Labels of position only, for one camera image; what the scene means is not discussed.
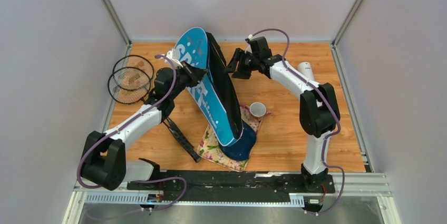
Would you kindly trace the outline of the floral ceramic cup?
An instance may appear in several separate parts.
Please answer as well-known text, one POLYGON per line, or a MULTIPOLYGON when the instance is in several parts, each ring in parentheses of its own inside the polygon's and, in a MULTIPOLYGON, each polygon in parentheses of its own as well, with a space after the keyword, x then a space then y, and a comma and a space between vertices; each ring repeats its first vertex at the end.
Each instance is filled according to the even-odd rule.
POLYGON ((262 121, 265 117, 271 115, 266 106, 261 102, 254 102, 249 106, 249 113, 253 120, 262 121))

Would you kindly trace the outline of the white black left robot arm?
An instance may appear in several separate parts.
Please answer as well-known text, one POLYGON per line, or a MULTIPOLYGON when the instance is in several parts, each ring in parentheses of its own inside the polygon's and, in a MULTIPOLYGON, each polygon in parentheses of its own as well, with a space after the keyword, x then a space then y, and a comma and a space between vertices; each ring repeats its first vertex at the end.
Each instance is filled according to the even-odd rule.
POLYGON ((76 172, 79 184, 112 191, 123 182, 141 182, 149 190, 156 189, 161 175, 154 171, 155 164, 149 160, 127 161, 126 152, 170 115, 174 99, 184 89, 197 86, 208 72, 186 62, 177 68, 159 69, 149 98, 136 113, 112 129, 88 135, 76 172))

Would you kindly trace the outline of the grey shuttlecock tube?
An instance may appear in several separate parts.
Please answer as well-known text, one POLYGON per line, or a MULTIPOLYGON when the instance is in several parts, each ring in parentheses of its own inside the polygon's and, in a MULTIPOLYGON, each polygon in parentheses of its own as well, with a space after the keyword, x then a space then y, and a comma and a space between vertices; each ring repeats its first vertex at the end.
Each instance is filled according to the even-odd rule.
POLYGON ((301 62, 297 65, 297 70, 308 79, 314 81, 314 73, 309 62, 301 62))

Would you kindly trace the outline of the black badminton racket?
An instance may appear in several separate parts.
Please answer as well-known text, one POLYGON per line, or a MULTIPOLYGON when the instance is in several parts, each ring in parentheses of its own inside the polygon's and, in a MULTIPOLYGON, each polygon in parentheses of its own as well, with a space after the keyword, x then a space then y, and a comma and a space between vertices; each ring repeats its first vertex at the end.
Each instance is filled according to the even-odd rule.
POLYGON ((119 59, 115 63, 112 72, 115 73, 118 69, 124 67, 136 67, 144 71, 149 76, 149 79, 153 79, 154 77, 154 67, 152 63, 141 55, 128 55, 119 59))
MULTIPOLYGON (((126 66, 114 70, 109 77, 108 90, 112 98, 121 104, 147 101, 149 95, 154 93, 154 90, 151 90, 153 77, 153 69, 150 72, 146 72, 146 70, 136 66, 126 66)), ((201 157, 194 151, 193 145, 187 140, 174 121, 166 118, 162 119, 162 123, 168 128, 174 139, 186 153, 192 157, 194 162, 199 162, 201 157)))

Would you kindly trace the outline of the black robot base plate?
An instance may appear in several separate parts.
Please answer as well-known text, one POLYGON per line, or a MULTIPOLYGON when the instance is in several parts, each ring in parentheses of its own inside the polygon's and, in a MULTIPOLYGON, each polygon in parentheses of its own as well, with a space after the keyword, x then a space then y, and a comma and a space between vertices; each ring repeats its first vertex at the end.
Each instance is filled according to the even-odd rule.
POLYGON ((327 175, 318 186, 304 185, 299 173, 166 170, 156 172, 155 179, 165 182, 143 184, 130 182, 128 190, 153 190, 163 193, 163 200, 199 202, 285 203, 290 193, 334 193, 333 178, 327 175))

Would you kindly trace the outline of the blue sport racket bag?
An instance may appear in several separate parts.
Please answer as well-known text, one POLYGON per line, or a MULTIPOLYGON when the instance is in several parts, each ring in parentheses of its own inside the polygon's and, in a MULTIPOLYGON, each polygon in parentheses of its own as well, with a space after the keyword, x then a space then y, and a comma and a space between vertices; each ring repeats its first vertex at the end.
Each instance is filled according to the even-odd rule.
POLYGON ((192 27, 177 41, 179 61, 208 70, 200 83, 188 88, 224 147, 235 144, 242 135, 242 119, 234 86, 224 72, 225 57, 214 36, 201 27, 192 27))

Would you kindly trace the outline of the aluminium frame rail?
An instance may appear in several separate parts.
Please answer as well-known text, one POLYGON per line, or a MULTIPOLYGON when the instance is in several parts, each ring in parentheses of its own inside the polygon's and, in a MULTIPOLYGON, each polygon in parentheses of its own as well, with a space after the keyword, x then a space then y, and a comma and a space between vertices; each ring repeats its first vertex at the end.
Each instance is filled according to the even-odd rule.
POLYGON ((156 177, 165 180, 123 182, 113 191, 76 185, 74 192, 85 203, 248 207, 302 207, 317 199, 328 206, 336 198, 392 195, 382 173, 333 172, 314 189, 305 189, 299 172, 162 170, 156 177))

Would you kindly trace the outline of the black badminton racket upper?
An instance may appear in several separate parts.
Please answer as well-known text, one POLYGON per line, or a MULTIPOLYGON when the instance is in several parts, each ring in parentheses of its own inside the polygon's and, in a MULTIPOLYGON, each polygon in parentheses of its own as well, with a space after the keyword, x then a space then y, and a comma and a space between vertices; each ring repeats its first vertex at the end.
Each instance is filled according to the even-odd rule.
POLYGON ((124 67, 136 67, 144 71, 149 76, 149 79, 153 79, 154 77, 154 67, 152 63, 141 55, 128 55, 119 59, 115 63, 112 72, 115 73, 118 69, 124 67))

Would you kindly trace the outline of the floral rectangular tray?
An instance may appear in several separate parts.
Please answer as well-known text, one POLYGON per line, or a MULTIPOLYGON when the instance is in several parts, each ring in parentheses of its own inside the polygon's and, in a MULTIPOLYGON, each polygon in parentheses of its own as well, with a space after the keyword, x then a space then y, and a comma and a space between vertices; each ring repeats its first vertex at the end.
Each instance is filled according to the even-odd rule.
MULTIPOLYGON (((255 130, 256 134, 258 134, 261 128, 263 117, 269 115, 269 112, 267 112, 264 116, 258 118, 250 113, 249 106, 241 104, 240 109, 243 121, 247 122, 248 125, 255 130)), ((196 149, 196 152, 201 158, 236 172, 245 171, 249 162, 248 160, 236 161, 227 157, 220 150, 217 137, 210 125, 207 126, 205 133, 202 136, 202 139, 196 149)))

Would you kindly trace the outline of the black badminton racket lower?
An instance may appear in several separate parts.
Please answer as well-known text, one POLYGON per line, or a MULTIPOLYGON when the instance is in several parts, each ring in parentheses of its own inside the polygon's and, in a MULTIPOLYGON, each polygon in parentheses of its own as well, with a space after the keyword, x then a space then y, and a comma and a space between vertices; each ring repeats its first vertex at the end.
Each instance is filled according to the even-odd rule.
MULTIPOLYGON (((136 66, 126 66, 114 70, 109 77, 108 90, 112 98, 121 104, 147 101, 149 95, 154 93, 154 90, 151 90, 153 77, 153 69, 150 72, 146 72, 146 70, 136 66)), ((201 157, 194 151, 193 145, 187 140, 174 121, 166 118, 162 119, 162 123, 168 128, 174 139, 186 153, 192 157, 194 162, 199 162, 201 157)))

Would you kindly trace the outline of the blue leaf-shaped plate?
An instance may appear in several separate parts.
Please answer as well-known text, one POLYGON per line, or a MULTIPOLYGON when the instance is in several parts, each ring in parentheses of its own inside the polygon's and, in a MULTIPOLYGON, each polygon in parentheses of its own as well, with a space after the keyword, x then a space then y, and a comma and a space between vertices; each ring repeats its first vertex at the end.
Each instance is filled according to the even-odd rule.
POLYGON ((250 157, 250 153, 257 142, 256 131, 244 120, 242 120, 242 135, 236 143, 231 146, 219 144, 219 149, 228 158, 236 161, 245 161, 250 157))

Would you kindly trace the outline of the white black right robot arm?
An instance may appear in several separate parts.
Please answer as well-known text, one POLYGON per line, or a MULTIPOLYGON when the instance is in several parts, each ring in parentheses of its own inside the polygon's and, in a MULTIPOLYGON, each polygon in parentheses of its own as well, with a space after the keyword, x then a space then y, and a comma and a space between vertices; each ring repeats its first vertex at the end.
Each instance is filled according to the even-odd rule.
POLYGON ((307 134, 300 184, 304 190, 313 192, 328 175, 328 142, 340 131, 334 87, 330 83, 320 84, 293 68, 284 56, 273 55, 265 37, 247 38, 246 42, 247 49, 236 49, 224 72, 233 78, 249 79, 253 71, 258 71, 299 99, 299 122, 307 134))

